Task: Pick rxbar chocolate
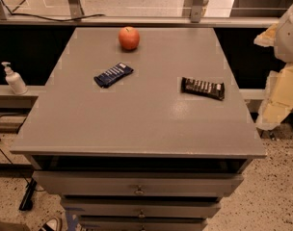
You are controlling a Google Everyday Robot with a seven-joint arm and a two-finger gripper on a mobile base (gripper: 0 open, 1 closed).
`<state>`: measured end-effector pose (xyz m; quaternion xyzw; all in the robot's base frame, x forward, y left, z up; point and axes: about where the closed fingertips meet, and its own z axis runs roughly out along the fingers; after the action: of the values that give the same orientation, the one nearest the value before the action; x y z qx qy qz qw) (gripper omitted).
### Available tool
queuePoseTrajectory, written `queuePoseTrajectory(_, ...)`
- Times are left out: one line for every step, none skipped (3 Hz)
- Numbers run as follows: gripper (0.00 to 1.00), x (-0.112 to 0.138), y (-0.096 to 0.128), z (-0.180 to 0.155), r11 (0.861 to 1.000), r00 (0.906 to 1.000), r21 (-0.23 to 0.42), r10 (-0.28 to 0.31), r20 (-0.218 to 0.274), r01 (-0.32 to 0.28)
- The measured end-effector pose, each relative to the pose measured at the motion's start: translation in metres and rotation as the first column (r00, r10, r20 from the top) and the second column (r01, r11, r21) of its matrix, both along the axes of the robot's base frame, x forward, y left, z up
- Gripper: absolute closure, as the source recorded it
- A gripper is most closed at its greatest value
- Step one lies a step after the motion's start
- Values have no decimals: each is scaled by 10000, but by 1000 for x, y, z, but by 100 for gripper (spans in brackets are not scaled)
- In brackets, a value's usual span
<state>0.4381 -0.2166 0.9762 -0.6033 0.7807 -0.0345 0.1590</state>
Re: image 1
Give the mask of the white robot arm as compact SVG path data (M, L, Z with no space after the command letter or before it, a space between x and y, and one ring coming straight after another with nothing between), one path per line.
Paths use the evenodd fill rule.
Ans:
M280 18L274 44L275 56L293 64L293 4Z

